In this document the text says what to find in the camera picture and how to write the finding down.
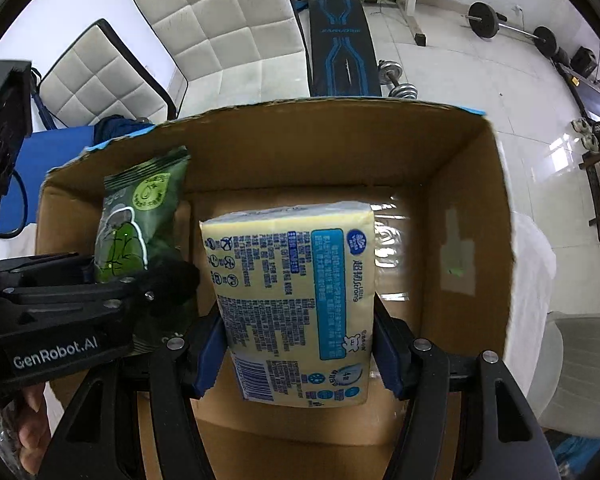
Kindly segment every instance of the yellow sticker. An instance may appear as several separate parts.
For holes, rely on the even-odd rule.
[[[171,173],[157,173],[144,179],[133,195],[133,205],[140,211],[149,211],[162,205],[167,195]]]

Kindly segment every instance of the blue table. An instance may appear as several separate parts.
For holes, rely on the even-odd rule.
[[[62,128],[36,132],[24,139],[16,170],[24,181],[29,199],[27,224],[36,221],[40,186],[46,172],[68,163],[78,156],[85,146],[93,142],[93,126]],[[17,229],[22,221],[22,197],[20,187],[12,177],[9,192],[0,202],[0,232]]]

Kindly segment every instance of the weight plate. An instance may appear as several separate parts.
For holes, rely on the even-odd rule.
[[[487,4],[475,2],[469,7],[468,16],[479,18],[479,20],[469,19],[469,26],[480,38],[493,38],[500,29],[496,11]]]
[[[539,40],[534,38],[534,44],[540,54],[549,59],[558,54],[558,42],[550,29],[540,26],[534,30],[534,35],[540,38]]]

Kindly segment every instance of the green plastic package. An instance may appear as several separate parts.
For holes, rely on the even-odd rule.
[[[185,146],[122,173],[105,177],[105,199],[94,251],[99,283],[181,259],[173,239],[173,216],[189,163]],[[134,327],[136,351],[151,351],[182,336],[197,316],[193,300],[142,313]]]

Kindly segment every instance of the dumbbell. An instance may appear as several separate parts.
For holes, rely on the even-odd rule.
[[[493,38],[500,28],[508,28],[520,34],[524,34],[534,40],[536,48],[545,57],[551,58],[558,53],[558,43],[555,34],[546,27],[537,27],[533,33],[511,27],[500,21],[498,13],[482,2],[475,2],[469,7],[467,14],[469,26],[480,38]]]
[[[402,75],[402,66],[397,61],[380,60],[378,63],[378,77],[380,84],[393,84],[394,87],[389,92],[389,97],[398,99],[417,99],[418,89],[411,83],[398,83]]]

